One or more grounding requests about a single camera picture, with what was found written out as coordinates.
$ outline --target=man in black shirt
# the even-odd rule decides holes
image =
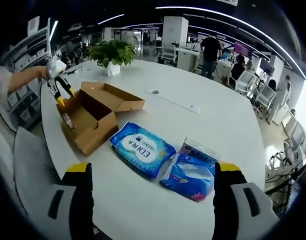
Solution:
[[[221,45],[219,41],[214,37],[210,36],[205,38],[201,43],[201,50],[204,48],[204,65],[202,69],[202,76],[209,79],[213,79],[213,71],[217,61],[218,51],[221,55]]]

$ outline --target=box lid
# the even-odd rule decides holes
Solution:
[[[103,82],[82,82],[81,90],[114,112],[142,109],[144,100]]]

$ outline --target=white pot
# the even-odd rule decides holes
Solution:
[[[118,64],[114,65],[112,63],[112,61],[110,61],[108,63],[108,66],[106,68],[106,74],[108,76],[114,76],[114,75],[119,74],[120,72],[121,72],[121,66],[120,65],[118,65]]]

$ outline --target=potted plant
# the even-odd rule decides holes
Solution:
[[[120,66],[131,64],[135,57],[135,47],[121,40],[102,41],[90,49],[90,59],[106,68],[108,76],[120,73]]]

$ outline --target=tissue package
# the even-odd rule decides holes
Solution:
[[[184,197],[200,202],[213,189],[212,170],[204,161],[181,153],[178,158],[172,160],[160,184]]]
[[[122,157],[150,178],[156,178],[163,163],[176,152],[167,142],[131,122],[109,140]]]

